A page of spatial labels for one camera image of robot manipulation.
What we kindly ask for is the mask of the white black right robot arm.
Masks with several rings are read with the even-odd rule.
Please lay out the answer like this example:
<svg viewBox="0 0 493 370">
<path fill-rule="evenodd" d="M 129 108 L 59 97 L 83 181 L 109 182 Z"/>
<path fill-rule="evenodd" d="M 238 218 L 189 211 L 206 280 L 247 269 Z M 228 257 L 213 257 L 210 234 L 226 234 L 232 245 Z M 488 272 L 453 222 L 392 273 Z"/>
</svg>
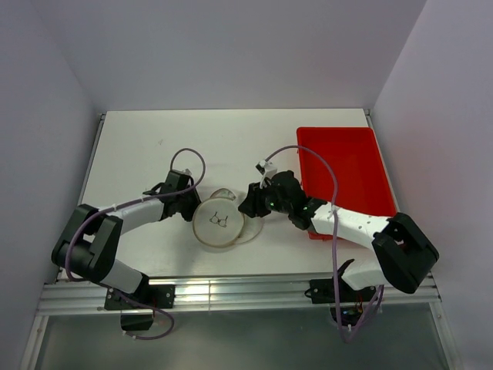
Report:
<svg viewBox="0 0 493 370">
<path fill-rule="evenodd" d="M 250 218 L 286 214 L 300 230 L 339 237 L 374 253 L 375 258 L 368 261 L 352 257 L 334 281 L 334 293 L 341 300 L 382 284 L 413 294 L 438 262 L 438 250 L 407 214 L 362 214 L 309 197 L 290 170 L 251 183 L 246 195 L 238 210 Z"/>
</svg>

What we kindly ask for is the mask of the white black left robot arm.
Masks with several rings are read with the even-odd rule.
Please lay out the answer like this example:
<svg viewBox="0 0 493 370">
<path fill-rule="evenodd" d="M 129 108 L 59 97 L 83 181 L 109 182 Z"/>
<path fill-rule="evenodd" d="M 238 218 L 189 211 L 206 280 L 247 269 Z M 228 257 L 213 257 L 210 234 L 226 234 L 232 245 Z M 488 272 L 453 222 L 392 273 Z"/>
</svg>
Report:
<svg viewBox="0 0 493 370">
<path fill-rule="evenodd" d="M 166 180 L 143 193 L 143 198 L 103 211 L 81 204 L 72 212 L 52 251 L 52 262 L 67 273 L 109 288 L 117 301 L 117 291 L 133 308 L 149 305 L 171 308 L 175 288 L 158 287 L 149 277 L 116 259 L 119 239 L 138 227 L 180 214 L 186 222 L 200 205 L 191 173 L 170 170 Z"/>
</svg>

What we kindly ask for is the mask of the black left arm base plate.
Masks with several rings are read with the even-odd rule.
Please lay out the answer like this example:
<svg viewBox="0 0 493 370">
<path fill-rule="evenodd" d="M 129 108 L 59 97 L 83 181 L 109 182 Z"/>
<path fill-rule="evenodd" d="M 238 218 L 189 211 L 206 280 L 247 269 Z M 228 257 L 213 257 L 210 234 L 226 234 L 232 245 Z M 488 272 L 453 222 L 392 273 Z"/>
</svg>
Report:
<svg viewBox="0 0 493 370">
<path fill-rule="evenodd" d="M 120 328 L 127 335 L 151 339 L 152 335 L 144 335 L 144 332 L 149 331 L 160 318 L 169 325 L 165 330 L 167 335 L 175 324 L 173 316 L 167 311 L 173 308 L 175 288 L 173 284 L 147 284 L 132 294 L 109 288 L 103 308 L 120 313 Z"/>
</svg>

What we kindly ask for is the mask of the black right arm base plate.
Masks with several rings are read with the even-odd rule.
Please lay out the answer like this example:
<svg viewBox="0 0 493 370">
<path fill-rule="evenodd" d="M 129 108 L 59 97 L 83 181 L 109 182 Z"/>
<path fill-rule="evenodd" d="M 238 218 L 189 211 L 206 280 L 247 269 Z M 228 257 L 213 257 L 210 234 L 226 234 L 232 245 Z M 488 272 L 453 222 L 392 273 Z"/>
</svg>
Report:
<svg viewBox="0 0 493 370">
<path fill-rule="evenodd" d="M 354 290 L 341 278 L 339 279 L 339 293 L 341 303 L 369 302 L 376 292 L 376 287 Z M 304 292 L 304 296 L 306 298 L 309 298 L 312 304 L 334 304 L 334 279 L 328 278 L 310 280 L 309 288 Z"/>
</svg>

